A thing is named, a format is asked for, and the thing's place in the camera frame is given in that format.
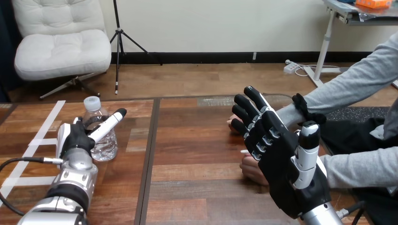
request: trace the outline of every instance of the plastic bottle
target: plastic bottle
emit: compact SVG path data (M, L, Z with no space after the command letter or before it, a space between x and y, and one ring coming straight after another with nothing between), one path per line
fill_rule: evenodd
M100 123L107 120L109 113L101 107L99 97L91 96L84 100L86 113L83 116L83 124L86 130L92 130ZM113 159L117 153L117 140L115 130L112 129L105 137L97 142L91 150L92 158L97 161Z

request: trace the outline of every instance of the power strip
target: power strip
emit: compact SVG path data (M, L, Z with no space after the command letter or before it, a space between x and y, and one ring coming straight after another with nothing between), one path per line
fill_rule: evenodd
M299 68L298 64L295 62L289 63L289 65L283 68L283 71L288 74L294 74L294 72Z

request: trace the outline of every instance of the wooden table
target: wooden table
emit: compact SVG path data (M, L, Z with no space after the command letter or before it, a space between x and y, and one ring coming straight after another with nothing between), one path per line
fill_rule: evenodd
M266 99L276 110L291 102L283 95ZM33 148L28 145L33 145L55 105L0 108L0 163ZM226 124L233 97L136 99L102 105L109 112L124 107L128 113L115 128L116 158L95 162L99 175L88 212L92 225L299 224L276 207L266 187L242 176L238 165L243 139L231 135ZM56 138L62 123L83 113L83 103L65 103L50 121L44 139ZM36 147L35 157L55 154L53 144ZM1 184L12 184L6 179L15 167L9 165L0 173ZM45 195L48 179L58 172L53 165L28 163L11 189L4 184L2 188L10 189L7 199L26 212ZM354 202L347 192L332 192L332 198L336 209ZM345 222L351 224L353 216ZM14 225L19 219L0 207L0 224ZM367 224L365 218L360 222Z

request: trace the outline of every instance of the desk frame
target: desk frame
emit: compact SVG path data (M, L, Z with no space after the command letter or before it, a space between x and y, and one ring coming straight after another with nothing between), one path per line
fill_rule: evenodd
M338 9L332 8L332 6L328 5L327 11L330 14L329 24L328 24L328 28L326 30L326 34L323 38L321 52L319 54L315 72L310 67L304 67L305 72L308 74L308 77L314 82L316 87L321 87L323 85L323 82L319 79L321 76L321 73L342 73L342 71L345 71L345 69L342 70L341 68L323 68L326 53L328 52L328 48L329 48L330 37L332 34L335 18L337 17L340 21L344 22L345 24L353 25L353 26L354 25L369 25L369 26L376 25L375 21L355 22L352 19L352 13L355 12L353 10L341 12ZM380 25L398 25L398 21L396 21L396 22L383 21L380 23ZM398 80L394 81L392 83L392 85L394 85L396 88L398 88Z

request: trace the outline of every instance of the black wrist strap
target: black wrist strap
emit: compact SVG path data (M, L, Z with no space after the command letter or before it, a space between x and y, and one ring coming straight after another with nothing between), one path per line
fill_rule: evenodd
M326 122L326 116L321 113L310 113L308 112L307 102L304 97L300 94L296 94L291 98L293 100L294 107L304 116L307 121L314 121L317 124L323 124Z

